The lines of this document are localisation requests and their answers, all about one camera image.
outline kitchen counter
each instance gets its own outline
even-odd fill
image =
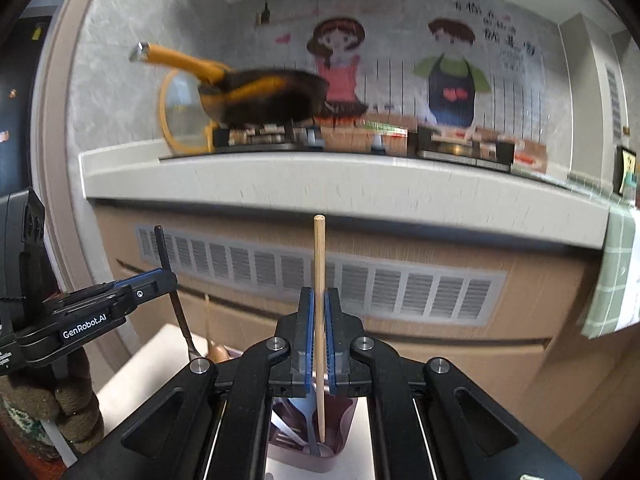
[[[87,199],[197,203],[421,224],[602,248],[608,208],[509,174],[349,153],[170,156],[164,140],[81,153]]]

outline cartoon boy drawing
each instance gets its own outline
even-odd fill
[[[367,111],[356,95],[360,56],[353,52],[363,41],[364,27],[353,18],[331,18],[314,29],[306,49],[316,56],[318,75],[329,83],[320,117],[359,117]]]
[[[445,52],[424,58],[414,69],[427,80],[427,122],[468,128],[476,93],[491,91],[482,71],[465,59],[476,35],[465,23],[445,18],[433,20],[429,30]]]

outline white countertop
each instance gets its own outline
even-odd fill
[[[599,249],[608,208],[547,184],[444,162],[349,153],[160,161],[164,140],[81,153],[86,198],[199,203],[429,224]]]
[[[203,337],[193,335],[198,350],[206,354]],[[140,407],[189,362],[187,345],[177,326],[164,325],[98,392],[106,433]],[[335,457],[334,468],[315,473],[267,458],[266,473],[273,480],[371,480],[374,477],[367,402],[359,400],[347,443]]]

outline blue gripper pad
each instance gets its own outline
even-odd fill
[[[311,393],[311,372],[314,362],[314,290],[311,289],[309,313],[306,320],[305,389]]]
[[[328,292],[324,294],[324,334],[326,336],[326,372],[329,379],[329,393],[335,395],[334,329],[331,321],[331,301],[329,301]]]

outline green towel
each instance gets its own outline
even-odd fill
[[[600,275],[582,335],[593,339],[640,322],[640,211],[582,176],[570,173],[564,181],[523,169],[512,168],[511,172],[562,187],[609,208]]]
[[[622,205],[609,207],[609,221],[604,240],[598,283],[591,299],[582,335],[589,339],[610,334],[638,322],[636,288],[640,259],[638,243],[633,254],[636,223],[639,215]]]

